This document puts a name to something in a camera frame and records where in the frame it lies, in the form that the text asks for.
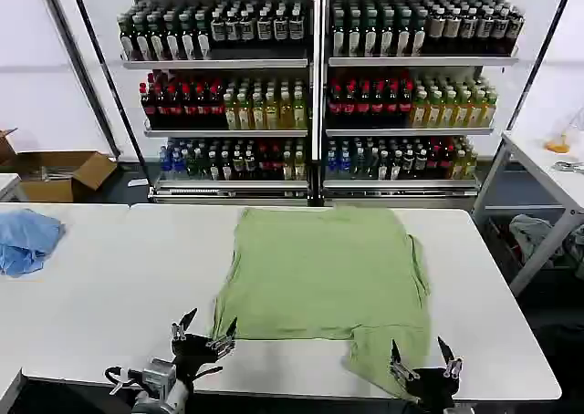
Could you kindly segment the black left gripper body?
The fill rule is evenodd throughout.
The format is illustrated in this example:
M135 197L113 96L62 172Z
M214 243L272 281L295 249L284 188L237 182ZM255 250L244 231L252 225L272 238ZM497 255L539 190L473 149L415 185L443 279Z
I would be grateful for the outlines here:
M178 379L198 379L223 370L222 366L200 370L203 365L215 364L219 359L211 338L193 334L177 337L172 341L172 352Z

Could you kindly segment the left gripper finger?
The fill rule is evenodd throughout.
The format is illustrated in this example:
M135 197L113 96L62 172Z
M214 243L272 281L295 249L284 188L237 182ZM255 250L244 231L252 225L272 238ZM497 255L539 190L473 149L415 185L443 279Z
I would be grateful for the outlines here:
M190 312L184 314L178 323L172 323L172 340L173 341L184 341L186 339L186 330L192 323L194 317L196 316L197 308L194 308Z
M208 341L206 346L218 357L226 356L235 348L236 326L237 318L232 321L224 335L219 336L215 340Z

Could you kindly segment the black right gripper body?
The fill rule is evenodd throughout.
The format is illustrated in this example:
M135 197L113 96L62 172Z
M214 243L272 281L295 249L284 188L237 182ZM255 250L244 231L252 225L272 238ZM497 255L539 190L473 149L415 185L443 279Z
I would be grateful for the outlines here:
M419 408L453 408L453 396L459 390L459 376L445 375L446 369L416 368L416 376L407 379L406 391L417 398Z

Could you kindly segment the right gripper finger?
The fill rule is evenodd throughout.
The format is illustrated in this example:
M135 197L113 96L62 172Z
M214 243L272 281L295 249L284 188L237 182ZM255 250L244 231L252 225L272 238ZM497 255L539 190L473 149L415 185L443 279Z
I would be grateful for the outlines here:
M391 341L390 372L400 381L414 381L420 378L418 373L402 363L400 350L394 339Z
M463 360L460 357L454 356L452 349L440 336L437 337L437 340L446 365L443 376L445 378L459 378L462 371Z

